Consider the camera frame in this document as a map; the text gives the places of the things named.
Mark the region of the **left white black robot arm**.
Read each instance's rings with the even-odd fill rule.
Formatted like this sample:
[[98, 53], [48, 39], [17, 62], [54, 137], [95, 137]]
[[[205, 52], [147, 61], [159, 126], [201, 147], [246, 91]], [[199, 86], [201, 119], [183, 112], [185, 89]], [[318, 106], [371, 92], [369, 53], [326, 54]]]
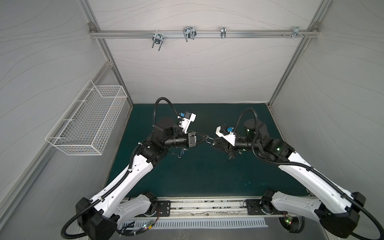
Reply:
[[153, 132], [134, 149], [128, 166], [91, 199], [82, 198], [76, 204], [74, 220], [83, 233], [70, 235], [67, 227], [63, 227], [62, 237], [108, 240], [126, 221], [139, 215], [155, 215], [158, 198], [153, 194], [140, 194], [127, 202], [123, 199], [168, 154], [170, 148], [185, 150], [200, 144], [198, 133], [188, 130], [195, 118], [195, 114], [182, 113], [178, 124], [172, 119], [162, 119], [154, 124]]

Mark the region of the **dark padlock with keys top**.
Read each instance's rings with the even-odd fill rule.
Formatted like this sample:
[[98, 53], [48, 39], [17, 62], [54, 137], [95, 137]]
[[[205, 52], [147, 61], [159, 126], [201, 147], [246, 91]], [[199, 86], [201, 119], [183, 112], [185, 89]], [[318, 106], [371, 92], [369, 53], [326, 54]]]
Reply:
[[207, 143], [209, 143], [209, 144], [213, 144], [214, 143], [214, 139], [213, 138], [211, 138], [211, 137], [209, 137], [208, 139], [207, 139]]

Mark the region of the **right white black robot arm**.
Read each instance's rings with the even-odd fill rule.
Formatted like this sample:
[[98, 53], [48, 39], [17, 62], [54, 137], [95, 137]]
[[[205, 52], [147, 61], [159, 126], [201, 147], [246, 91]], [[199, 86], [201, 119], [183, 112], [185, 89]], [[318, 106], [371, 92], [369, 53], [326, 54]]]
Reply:
[[236, 152], [251, 151], [259, 160], [278, 166], [312, 193], [311, 197], [296, 197], [268, 190], [256, 204], [257, 207], [266, 215], [281, 212], [312, 219], [339, 238], [351, 236], [358, 225], [360, 210], [346, 198], [350, 197], [364, 205], [365, 197], [340, 188], [326, 177], [318, 176], [315, 169], [290, 145], [280, 139], [270, 138], [265, 123], [249, 119], [244, 126], [244, 137], [233, 127], [217, 127], [213, 146], [231, 158], [235, 157]]

